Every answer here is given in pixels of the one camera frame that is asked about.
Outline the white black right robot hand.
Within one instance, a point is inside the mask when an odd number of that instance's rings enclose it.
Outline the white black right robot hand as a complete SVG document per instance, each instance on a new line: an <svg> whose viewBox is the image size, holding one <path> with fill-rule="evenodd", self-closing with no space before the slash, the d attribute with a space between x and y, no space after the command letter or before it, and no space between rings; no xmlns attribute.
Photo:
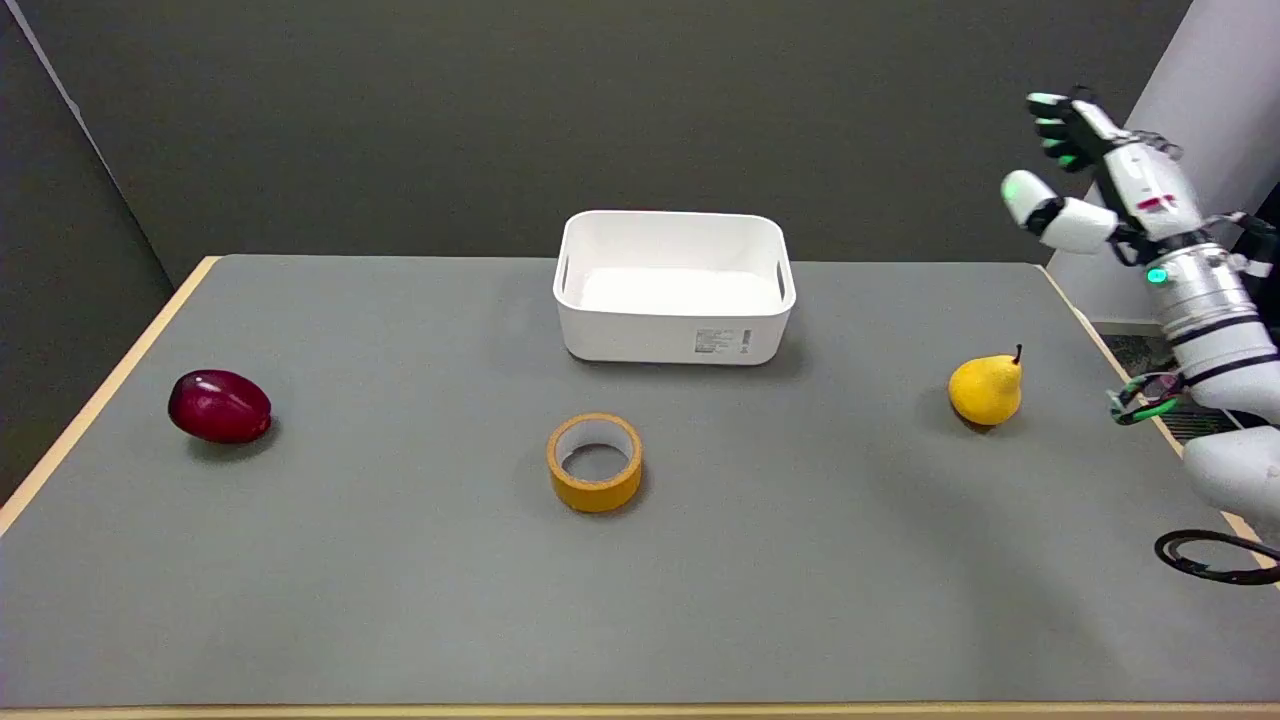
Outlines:
<svg viewBox="0 0 1280 720"><path fill-rule="evenodd" d="M1100 202L1060 195L1037 174L1014 170L1000 195L1020 229L1055 251L1110 247L1126 266L1196 243L1204 217L1172 143L1121 127L1080 86L1069 95L1029 94L1027 110L1042 151L1066 173L1089 172Z"/></svg>

